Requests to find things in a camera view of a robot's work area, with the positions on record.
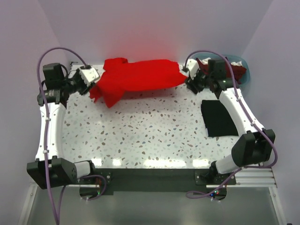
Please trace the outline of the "red t shirt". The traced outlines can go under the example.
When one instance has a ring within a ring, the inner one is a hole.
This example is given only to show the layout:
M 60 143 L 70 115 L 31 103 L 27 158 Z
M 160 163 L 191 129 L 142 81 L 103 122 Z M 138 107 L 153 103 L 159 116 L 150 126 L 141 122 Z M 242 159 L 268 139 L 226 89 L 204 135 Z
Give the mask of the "red t shirt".
M 181 85 L 186 76 L 180 72 L 175 61 L 144 60 L 128 62 L 126 58 L 106 59 L 104 73 L 90 90 L 90 99 L 95 102 L 103 98 L 111 108 L 126 92 L 161 90 Z

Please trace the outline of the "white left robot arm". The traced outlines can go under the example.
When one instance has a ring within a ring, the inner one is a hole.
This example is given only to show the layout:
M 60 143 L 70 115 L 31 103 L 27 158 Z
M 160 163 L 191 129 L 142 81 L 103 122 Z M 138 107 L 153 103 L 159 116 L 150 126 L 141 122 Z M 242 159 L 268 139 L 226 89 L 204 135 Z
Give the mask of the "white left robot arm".
M 92 184 L 97 172 L 91 160 L 70 162 L 63 156 L 62 128 L 70 95 L 85 95 L 100 78 L 90 65 L 79 67 L 72 77 L 63 73 L 63 65 L 51 63 L 43 66 L 46 86 L 38 94 L 37 102 L 41 114 L 40 141 L 35 161 L 27 164 L 27 173 L 41 189 L 76 184 L 81 178 Z

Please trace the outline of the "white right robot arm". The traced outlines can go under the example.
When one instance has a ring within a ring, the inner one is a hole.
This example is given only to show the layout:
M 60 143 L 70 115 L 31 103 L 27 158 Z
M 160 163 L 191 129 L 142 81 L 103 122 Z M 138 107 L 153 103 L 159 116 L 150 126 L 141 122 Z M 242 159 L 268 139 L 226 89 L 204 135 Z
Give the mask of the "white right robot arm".
M 209 59 L 206 66 L 199 59 L 189 59 L 183 67 L 188 72 L 187 87 L 195 94 L 210 89 L 229 113 L 239 135 L 230 155 L 211 164 L 209 179 L 214 184 L 220 184 L 227 173 L 268 161 L 275 141 L 274 131 L 266 129 L 249 109 L 234 75 L 226 76 L 227 68 L 231 64 L 220 59 Z

